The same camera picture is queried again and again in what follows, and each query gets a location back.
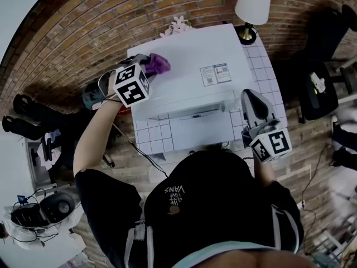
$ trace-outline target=brick wall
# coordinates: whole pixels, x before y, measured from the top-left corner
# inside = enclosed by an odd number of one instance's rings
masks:
[[[229,21],[237,0],[69,0],[34,33],[13,65],[0,69],[0,109],[7,114],[17,93],[27,93],[54,108],[73,102],[86,84],[115,67],[129,47],[159,37],[173,16],[195,27]],[[326,6],[356,9],[356,0],[272,0],[269,21],[258,27],[272,60],[288,58],[305,45],[306,22]],[[349,32],[337,58],[353,52],[357,35]]]

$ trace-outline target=white tiled surface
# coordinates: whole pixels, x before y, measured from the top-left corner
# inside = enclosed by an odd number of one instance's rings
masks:
[[[252,89],[262,93],[274,105],[277,117],[283,126],[287,127],[287,118],[279,85],[262,40],[257,36],[254,44],[249,46],[243,45],[242,47],[247,57],[253,80],[255,81],[254,88]],[[234,139],[240,140],[242,138],[243,127],[247,125],[247,122],[243,118],[243,112],[238,110],[231,111],[230,116]],[[168,115],[159,116],[158,119],[134,121],[135,138],[139,148],[145,154],[170,152],[175,149],[173,147]]]

